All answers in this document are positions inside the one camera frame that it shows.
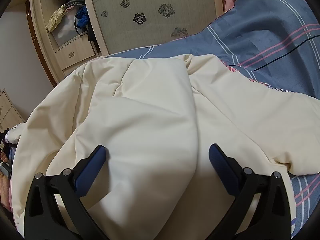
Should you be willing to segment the person's left hand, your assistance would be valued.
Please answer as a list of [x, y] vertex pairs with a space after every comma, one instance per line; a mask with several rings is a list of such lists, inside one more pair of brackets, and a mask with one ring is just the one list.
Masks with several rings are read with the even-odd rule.
[[11, 208], [11, 188], [10, 180], [1, 172], [0, 178], [1, 204], [10, 212]]

